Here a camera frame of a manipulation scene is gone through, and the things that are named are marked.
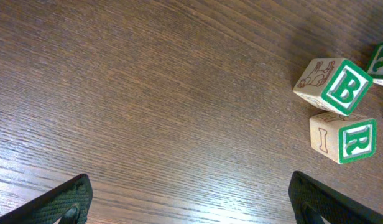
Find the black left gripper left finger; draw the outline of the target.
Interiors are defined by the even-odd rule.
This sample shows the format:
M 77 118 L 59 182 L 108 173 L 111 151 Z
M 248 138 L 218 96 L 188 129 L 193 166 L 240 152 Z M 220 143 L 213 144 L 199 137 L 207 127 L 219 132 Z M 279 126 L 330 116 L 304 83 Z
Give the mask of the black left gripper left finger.
M 77 223 L 88 220 L 93 190 L 87 174 L 80 174 L 0 217 L 5 223 Z

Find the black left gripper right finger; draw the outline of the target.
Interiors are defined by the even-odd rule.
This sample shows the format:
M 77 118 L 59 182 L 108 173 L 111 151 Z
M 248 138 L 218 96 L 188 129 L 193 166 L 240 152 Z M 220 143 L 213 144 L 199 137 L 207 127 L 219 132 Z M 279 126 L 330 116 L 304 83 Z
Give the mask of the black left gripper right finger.
M 298 224 L 383 223 L 383 215 L 341 194 L 316 179 L 295 171 L 288 195 Z

